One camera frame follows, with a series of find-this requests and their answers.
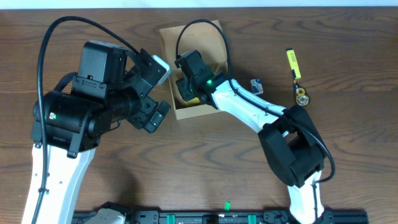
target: yellow tape measure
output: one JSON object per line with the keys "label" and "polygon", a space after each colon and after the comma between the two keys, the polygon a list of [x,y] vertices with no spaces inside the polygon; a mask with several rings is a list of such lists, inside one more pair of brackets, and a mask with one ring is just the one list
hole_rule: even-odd
{"label": "yellow tape measure", "polygon": [[296,80],[301,78],[299,63],[297,62],[296,54],[293,49],[287,49],[287,60],[289,60],[290,68],[293,73],[293,93],[296,104],[300,106],[307,106],[310,103],[310,97],[304,87],[299,85]]}

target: wooden table surface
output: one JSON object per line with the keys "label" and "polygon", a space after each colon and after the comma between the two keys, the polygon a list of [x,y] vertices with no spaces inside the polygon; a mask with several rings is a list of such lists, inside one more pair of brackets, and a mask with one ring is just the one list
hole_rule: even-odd
{"label": "wooden table surface", "polygon": [[[398,222],[398,8],[85,9],[0,11],[0,222],[20,223],[32,167],[36,65],[48,26],[61,16],[92,19],[137,48],[161,55],[159,29],[219,19],[233,76],[260,78],[261,97],[293,105],[285,49],[295,49],[313,122],[336,162],[322,184],[330,208]],[[44,89],[77,71],[90,39],[117,43],[95,27],[66,22],[45,57]],[[152,91],[171,103],[168,84]],[[330,171],[325,161],[324,175]],[[267,165],[257,134],[226,113],[177,121],[154,134],[127,122],[105,134],[83,180],[78,210],[106,201],[163,210],[288,207],[286,186]]]}

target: yellow object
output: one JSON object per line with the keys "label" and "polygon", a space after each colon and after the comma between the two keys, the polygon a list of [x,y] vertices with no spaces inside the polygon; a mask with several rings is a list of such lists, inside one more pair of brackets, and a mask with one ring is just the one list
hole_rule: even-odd
{"label": "yellow object", "polygon": [[289,60],[289,63],[290,63],[290,68],[292,69],[294,79],[296,80],[296,79],[301,78],[299,63],[297,62],[297,58],[296,58],[296,55],[294,54],[294,50],[289,49],[286,51],[286,54],[287,54],[287,59]]}
{"label": "yellow object", "polygon": [[184,101],[185,106],[193,106],[193,105],[197,105],[200,103],[199,98],[195,97],[194,99],[190,100],[190,101]]}

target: open box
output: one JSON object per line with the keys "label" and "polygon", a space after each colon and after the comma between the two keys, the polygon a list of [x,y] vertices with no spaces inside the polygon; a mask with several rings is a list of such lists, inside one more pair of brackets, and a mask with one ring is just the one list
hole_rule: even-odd
{"label": "open box", "polygon": [[[221,28],[218,21],[212,22]],[[178,36],[184,27],[178,26],[159,30],[162,41],[162,56],[170,65],[172,71],[169,76],[169,83],[174,113],[177,119],[191,118],[220,111],[209,105],[201,105],[200,103],[192,104],[192,101],[185,102],[178,91],[176,81],[183,78],[183,74],[181,69],[177,68],[174,64],[175,46]],[[184,31],[178,46],[178,53],[181,54],[189,50],[198,50],[202,59],[211,67],[214,73],[220,70],[226,72],[224,40],[212,25],[207,23],[192,24]]]}

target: black strap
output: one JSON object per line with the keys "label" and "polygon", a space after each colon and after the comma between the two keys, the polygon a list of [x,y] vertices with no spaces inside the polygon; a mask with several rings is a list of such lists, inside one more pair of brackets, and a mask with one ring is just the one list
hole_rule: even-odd
{"label": "black strap", "polygon": [[64,75],[61,80],[58,82],[57,86],[55,86],[55,91],[62,91],[74,78],[77,76],[77,72],[70,72]]}

